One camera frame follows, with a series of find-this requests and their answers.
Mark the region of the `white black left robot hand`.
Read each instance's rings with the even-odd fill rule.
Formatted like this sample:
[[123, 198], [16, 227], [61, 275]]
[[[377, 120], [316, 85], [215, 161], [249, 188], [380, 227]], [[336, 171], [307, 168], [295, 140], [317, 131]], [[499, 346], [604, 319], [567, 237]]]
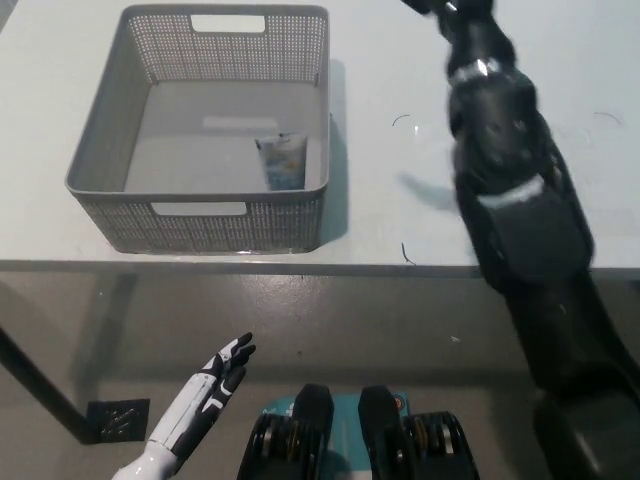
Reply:
[[244, 379], [245, 365], [255, 350], [250, 332], [232, 340], [189, 378], [162, 415], [149, 441], [175, 457], [174, 472], [218, 420]]

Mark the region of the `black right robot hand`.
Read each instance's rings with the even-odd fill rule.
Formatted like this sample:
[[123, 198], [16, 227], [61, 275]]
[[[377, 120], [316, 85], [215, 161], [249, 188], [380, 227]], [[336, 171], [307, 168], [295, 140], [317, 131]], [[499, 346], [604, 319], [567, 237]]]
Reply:
[[422, 16], [437, 18], [451, 51], [446, 72], [451, 86], [516, 65], [516, 53], [493, 16], [493, 1], [404, 1]]

